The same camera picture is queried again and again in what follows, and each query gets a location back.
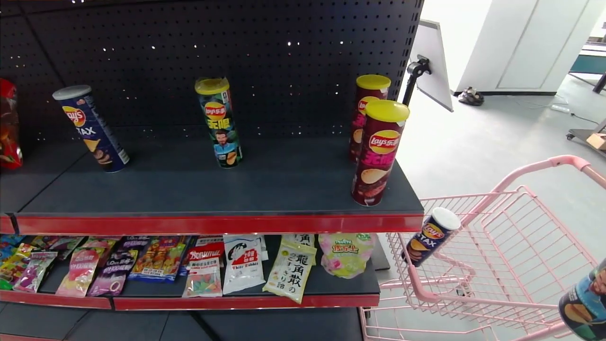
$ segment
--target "potato chip image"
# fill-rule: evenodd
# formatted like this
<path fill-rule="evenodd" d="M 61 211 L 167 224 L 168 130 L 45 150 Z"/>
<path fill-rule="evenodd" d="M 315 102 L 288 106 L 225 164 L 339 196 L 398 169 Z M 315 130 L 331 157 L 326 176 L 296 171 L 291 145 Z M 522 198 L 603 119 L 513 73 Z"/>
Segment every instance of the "potato chip image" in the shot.
<path fill-rule="evenodd" d="M 363 170 L 360 174 L 360 177 L 362 178 L 362 181 L 364 181 L 364 183 L 370 184 L 379 181 L 386 174 L 386 170 L 371 168 Z"/>
<path fill-rule="evenodd" d="M 86 140 L 86 139 L 84 139 L 84 143 L 86 144 L 87 148 L 91 152 L 94 152 L 95 149 L 97 149 L 97 145 L 99 144 L 99 142 L 101 142 L 101 140 Z"/>
<path fill-rule="evenodd" d="M 230 152 L 227 154 L 227 164 L 234 164 L 236 162 L 236 152 Z"/>
<path fill-rule="evenodd" d="M 356 143 L 362 143 L 362 129 L 356 129 L 353 132 L 353 140 Z"/>
<path fill-rule="evenodd" d="M 417 250 L 417 251 L 429 251 L 429 249 L 426 248 L 425 245 L 423 245 L 423 243 L 421 243 L 417 239 L 410 240 L 410 247 L 413 250 Z"/>

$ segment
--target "dark gray shelf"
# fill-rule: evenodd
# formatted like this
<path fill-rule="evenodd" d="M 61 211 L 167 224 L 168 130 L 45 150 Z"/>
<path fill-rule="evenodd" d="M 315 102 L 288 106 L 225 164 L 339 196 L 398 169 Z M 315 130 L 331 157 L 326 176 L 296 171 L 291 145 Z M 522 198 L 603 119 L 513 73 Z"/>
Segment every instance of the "dark gray shelf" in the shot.
<path fill-rule="evenodd" d="M 81 141 L 44 144 L 25 154 L 20 168 L 0 170 L 0 212 L 19 212 L 85 153 Z"/>
<path fill-rule="evenodd" d="M 266 235 L 265 242 L 267 244 L 267 252 L 269 260 L 263 262 L 264 278 L 267 279 L 276 259 L 278 248 L 280 245 L 280 236 Z M 319 245 L 316 248 L 317 266 L 312 267 L 309 279 L 305 286 L 305 295 L 369 295 L 380 293 L 379 284 L 375 275 L 372 261 L 369 261 L 366 266 L 366 271 L 353 279 L 342 279 L 327 273 L 320 265 L 322 258 L 322 250 Z M 65 277 L 69 270 L 69 261 L 59 262 L 55 264 L 48 277 L 40 287 L 39 292 L 45 294 L 54 294 L 61 284 L 61 280 Z M 124 290 L 117 297 L 181 297 L 185 289 L 186 276 L 178 276 L 174 283 L 147 283 L 134 280 L 127 280 Z M 222 283 L 225 281 L 224 268 L 221 272 Z M 251 296 L 270 296 L 274 295 L 270 292 L 261 291 L 263 285 L 258 285 L 242 291 L 236 291 L 226 297 L 251 297 Z"/>
<path fill-rule="evenodd" d="M 208 140 L 124 143 L 126 169 L 104 173 L 82 157 L 19 215 L 422 214 L 402 169 L 393 166 L 383 202 L 350 196 L 355 166 L 347 139 L 244 140 L 244 160 L 220 169 Z"/>
<path fill-rule="evenodd" d="M 70 341 L 210 341 L 187 312 L 119 312 L 8 304 L 0 311 L 0 334 Z M 356 308 L 267 309 L 197 312 L 222 341 L 362 341 Z"/>

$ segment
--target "store shelf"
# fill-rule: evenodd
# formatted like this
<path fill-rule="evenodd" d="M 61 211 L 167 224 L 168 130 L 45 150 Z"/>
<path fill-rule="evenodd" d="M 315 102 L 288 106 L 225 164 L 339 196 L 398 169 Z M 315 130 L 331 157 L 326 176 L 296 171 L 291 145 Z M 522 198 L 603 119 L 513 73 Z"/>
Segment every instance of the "store shelf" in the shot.
<path fill-rule="evenodd" d="M 2 169 L 0 212 L 19 212 L 87 152 L 80 141 L 44 144 L 25 154 L 20 168 Z"/>
<path fill-rule="evenodd" d="M 264 278 L 267 279 L 276 259 L 280 236 L 265 236 L 269 260 L 263 262 Z M 369 261 L 364 273 L 353 279 L 341 279 L 327 273 L 320 266 L 322 251 L 316 245 L 316 266 L 312 267 L 301 305 L 285 297 L 262 291 L 258 285 L 223 297 L 181 297 L 186 277 L 178 276 L 174 283 L 147 283 L 127 280 L 121 295 L 113 297 L 115 310 L 185 310 L 185 309 L 257 309 L 300 308 L 335 306 L 375 306 L 379 302 L 380 289 Z M 0 301 L 28 303 L 32 305 L 65 306 L 72 308 L 111 309 L 106 297 L 61 297 L 54 293 L 69 270 L 68 260 L 58 262 L 49 272 L 38 293 L 0 291 Z"/>
<path fill-rule="evenodd" d="M 0 312 L 2 341 L 211 341 L 189 312 L 118 312 L 8 306 Z M 356 308 L 196 312 L 222 341 L 362 341 Z"/>
<path fill-rule="evenodd" d="M 350 196 L 347 139 L 243 141 L 220 169 L 207 140 L 125 143 L 131 164 L 105 174 L 81 158 L 16 216 L 23 234 L 136 235 L 415 231 L 423 208 L 395 164 L 383 202 Z"/>

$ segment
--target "yellow lid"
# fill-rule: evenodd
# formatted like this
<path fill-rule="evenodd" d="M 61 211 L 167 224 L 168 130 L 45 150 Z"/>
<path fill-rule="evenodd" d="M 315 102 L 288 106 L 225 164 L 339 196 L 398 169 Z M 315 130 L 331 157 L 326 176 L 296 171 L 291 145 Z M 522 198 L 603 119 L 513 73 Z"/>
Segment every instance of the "yellow lid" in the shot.
<path fill-rule="evenodd" d="M 366 104 L 366 116 L 382 122 L 404 122 L 410 116 L 410 110 L 396 101 L 378 100 Z"/>
<path fill-rule="evenodd" d="M 362 75 L 356 78 L 356 84 L 367 90 L 381 90 L 388 88 L 391 80 L 381 75 Z"/>
<path fill-rule="evenodd" d="M 227 78 L 199 78 L 194 86 L 200 95 L 216 95 L 229 89 Z"/>

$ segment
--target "shelving unit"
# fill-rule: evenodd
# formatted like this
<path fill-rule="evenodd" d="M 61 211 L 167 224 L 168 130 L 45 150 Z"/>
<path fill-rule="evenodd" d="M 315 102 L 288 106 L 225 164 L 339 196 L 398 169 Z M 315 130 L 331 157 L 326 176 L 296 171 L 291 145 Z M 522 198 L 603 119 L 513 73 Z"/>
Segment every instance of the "shelving unit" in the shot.
<path fill-rule="evenodd" d="M 388 97 L 398 97 L 422 5 L 3 2 L 0 76 L 18 87 L 21 136 L 35 147 L 22 168 L 2 171 L 0 233 L 266 234 L 267 276 L 277 234 L 416 231 L 423 208 L 397 163 L 381 204 L 351 199 L 347 140 L 357 76 L 388 76 Z M 230 80 L 244 152 L 235 169 L 220 169 L 213 158 L 192 89 L 199 76 Z M 131 156 L 124 170 L 105 174 L 52 99 L 73 84 L 92 86 L 99 112 Z M 189 309 L 204 310 L 195 314 L 223 341 L 278 334 L 357 341 L 355 307 L 379 299 L 372 261 L 350 280 L 315 266 L 301 305 L 261 286 L 183 299 L 184 278 L 127 281 L 118 297 L 58 297 L 67 270 L 58 263 L 37 294 L 0 291 L 2 341 L 67 333 L 86 341 L 213 340 L 180 311 Z M 296 307 L 324 309 L 278 309 Z"/>

